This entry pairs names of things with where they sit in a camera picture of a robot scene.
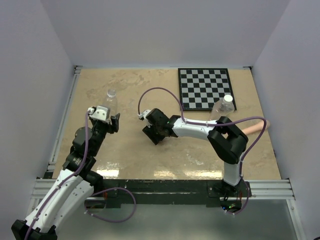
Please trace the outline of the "clear round plastic bottle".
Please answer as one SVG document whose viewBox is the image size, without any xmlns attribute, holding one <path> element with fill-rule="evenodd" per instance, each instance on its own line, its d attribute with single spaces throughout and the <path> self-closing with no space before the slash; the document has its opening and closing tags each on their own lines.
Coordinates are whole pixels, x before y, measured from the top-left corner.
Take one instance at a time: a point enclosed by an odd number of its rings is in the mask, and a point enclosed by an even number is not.
<svg viewBox="0 0 320 240">
<path fill-rule="evenodd" d="M 109 89 L 102 103 L 103 107 L 109 109 L 109 115 L 115 116 L 118 113 L 118 99 L 115 89 Z"/>
</svg>

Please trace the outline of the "clear square plastic bottle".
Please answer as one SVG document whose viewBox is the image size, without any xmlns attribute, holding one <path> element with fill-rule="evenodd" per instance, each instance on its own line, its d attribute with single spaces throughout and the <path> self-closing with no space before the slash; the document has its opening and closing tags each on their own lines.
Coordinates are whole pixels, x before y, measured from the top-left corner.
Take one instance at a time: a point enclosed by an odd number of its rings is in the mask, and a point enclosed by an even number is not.
<svg viewBox="0 0 320 240">
<path fill-rule="evenodd" d="M 235 111 L 234 103 L 231 102 L 230 104 L 227 104 L 223 101 L 223 98 L 218 100 L 213 105 L 213 108 L 209 116 L 210 121 L 218 120 L 220 117 L 227 116 L 228 114 L 231 114 Z"/>
</svg>

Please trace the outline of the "white bottle cap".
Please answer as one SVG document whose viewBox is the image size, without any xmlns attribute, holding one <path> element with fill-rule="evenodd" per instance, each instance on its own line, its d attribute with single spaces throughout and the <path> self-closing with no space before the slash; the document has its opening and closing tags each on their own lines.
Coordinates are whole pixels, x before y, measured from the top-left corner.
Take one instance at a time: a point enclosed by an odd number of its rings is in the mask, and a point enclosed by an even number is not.
<svg viewBox="0 0 320 240">
<path fill-rule="evenodd" d="M 226 104 L 230 104 L 233 102 L 233 96 L 230 95 L 230 94 L 226 94 L 224 97 L 223 97 L 223 102 L 226 103 Z"/>
</svg>

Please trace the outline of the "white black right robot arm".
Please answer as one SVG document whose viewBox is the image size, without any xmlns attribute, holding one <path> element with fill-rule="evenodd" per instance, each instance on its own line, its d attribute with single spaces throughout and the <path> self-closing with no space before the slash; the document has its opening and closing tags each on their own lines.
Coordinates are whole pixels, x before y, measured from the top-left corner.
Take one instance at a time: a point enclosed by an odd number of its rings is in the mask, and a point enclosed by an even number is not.
<svg viewBox="0 0 320 240">
<path fill-rule="evenodd" d="M 235 197 L 241 190 L 240 160 L 249 139 L 228 117 L 192 122 L 179 115 L 167 117 L 160 109 L 154 108 L 138 114 L 138 118 L 146 122 L 142 131 L 155 145 L 169 137 L 190 137 L 210 142 L 224 162 L 223 179 L 212 189 L 224 197 Z"/>
</svg>

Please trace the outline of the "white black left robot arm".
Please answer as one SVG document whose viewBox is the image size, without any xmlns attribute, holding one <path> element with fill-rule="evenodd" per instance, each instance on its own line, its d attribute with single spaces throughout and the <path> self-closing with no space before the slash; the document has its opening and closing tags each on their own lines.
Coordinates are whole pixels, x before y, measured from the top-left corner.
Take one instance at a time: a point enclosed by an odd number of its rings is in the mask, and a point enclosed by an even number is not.
<svg viewBox="0 0 320 240">
<path fill-rule="evenodd" d="M 95 156 L 107 134 L 119 130 L 120 114 L 104 120 L 86 113 L 85 125 L 74 135 L 70 153 L 54 184 L 39 205 L 24 219 L 11 226 L 17 240 L 56 240 L 57 232 L 87 197 L 104 190 L 103 177 L 91 170 Z"/>
</svg>

